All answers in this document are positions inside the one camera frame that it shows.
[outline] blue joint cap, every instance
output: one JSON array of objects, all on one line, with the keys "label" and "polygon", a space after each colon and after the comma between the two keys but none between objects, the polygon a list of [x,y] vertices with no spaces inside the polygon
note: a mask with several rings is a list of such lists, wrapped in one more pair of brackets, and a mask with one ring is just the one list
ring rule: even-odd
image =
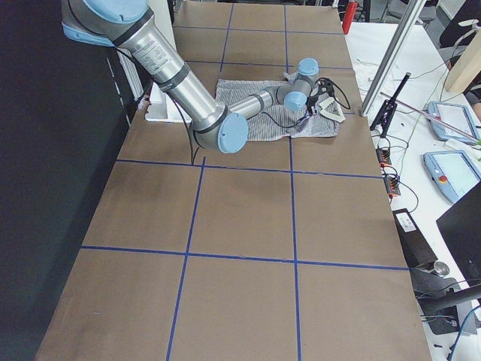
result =
[{"label": "blue joint cap", "polygon": [[249,126],[245,117],[239,113],[229,114],[219,127],[217,144],[223,153],[236,153],[247,142]]},{"label": "blue joint cap", "polygon": [[290,92],[284,98],[284,106],[291,111],[300,111],[306,104],[307,97],[301,92]]},{"label": "blue joint cap", "polygon": [[81,30],[71,28],[64,23],[62,23],[62,27],[64,35],[71,40],[79,41],[80,43],[100,45],[102,47],[113,46],[112,41],[110,41],[104,36],[92,35],[88,32],[83,32]]},{"label": "blue joint cap", "polygon": [[135,23],[147,11],[147,0],[83,0],[97,16],[116,24]]},{"label": "blue joint cap", "polygon": [[313,58],[304,58],[299,62],[298,73],[306,77],[312,77],[319,73],[319,64]]}]

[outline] black wall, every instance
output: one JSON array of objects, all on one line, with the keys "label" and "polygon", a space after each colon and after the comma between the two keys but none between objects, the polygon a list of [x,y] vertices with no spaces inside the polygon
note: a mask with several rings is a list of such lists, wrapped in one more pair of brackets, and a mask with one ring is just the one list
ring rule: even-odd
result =
[{"label": "black wall", "polygon": [[0,359],[31,359],[135,104],[113,50],[63,36],[59,0],[0,19]]}]

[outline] blue-framed tablet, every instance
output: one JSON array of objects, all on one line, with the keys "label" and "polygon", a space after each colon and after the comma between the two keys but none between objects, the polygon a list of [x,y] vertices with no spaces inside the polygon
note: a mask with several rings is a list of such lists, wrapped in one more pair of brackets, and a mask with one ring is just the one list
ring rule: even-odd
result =
[{"label": "blue-framed tablet", "polygon": [[481,172],[463,150],[429,152],[423,158],[434,182],[453,203],[481,181]]},{"label": "blue-framed tablet", "polygon": [[[462,130],[466,134],[476,139],[481,139],[476,129],[476,124],[471,116],[467,106],[458,104],[449,104],[445,102],[429,102],[428,113],[436,118],[440,118],[443,122]],[[463,137],[459,133],[452,131],[439,123],[430,121],[434,134],[441,141],[447,141],[454,138],[466,144],[476,144],[469,138]]]}]

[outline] striped cloth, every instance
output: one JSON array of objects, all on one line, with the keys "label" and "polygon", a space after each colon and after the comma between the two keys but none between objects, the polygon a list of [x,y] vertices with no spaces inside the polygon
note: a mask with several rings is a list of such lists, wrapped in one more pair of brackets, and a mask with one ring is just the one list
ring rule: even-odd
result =
[{"label": "striped cloth", "polygon": [[[287,82],[282,81],[245,81],[245,80],[223,80],[219,79],[216,88],[216,99],[224,101],[227,105],[234,104],[247,96],[260,92],[268,86],[282,86]],[[319,97],[316,107],[319,103],[328,98],[327,94]],[[335,104],[328,106],[327,111],[338,114]],[[283,105],[275,105],[265,111],[270,114],[276,122],[282,126],[292,126],[298,122],[306,114],[306,107],[301,111],[290,111]],[[297,126],[293,128],[282,128],[278,126],[272,119],[265,114],[259,114],[248,119],[249,135],[248,141],[276,141],[282,137],[334,137],[339,132],[339,123],[327,119],[320,115],[314,115],[302,120]]]}]

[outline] red cylinder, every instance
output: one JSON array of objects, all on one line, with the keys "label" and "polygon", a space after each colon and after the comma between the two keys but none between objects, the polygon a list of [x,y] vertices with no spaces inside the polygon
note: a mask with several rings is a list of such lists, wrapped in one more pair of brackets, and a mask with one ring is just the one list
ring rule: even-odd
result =
[{"label": "red cylinder", "polygon": [[355,10],[358,8],[358,2],[354,0],[349,0],[347,3],[346,13],[344,14],[343,20],[343,32],[347,34],[349,28],[351,27],[352,19],[354,19]]}]

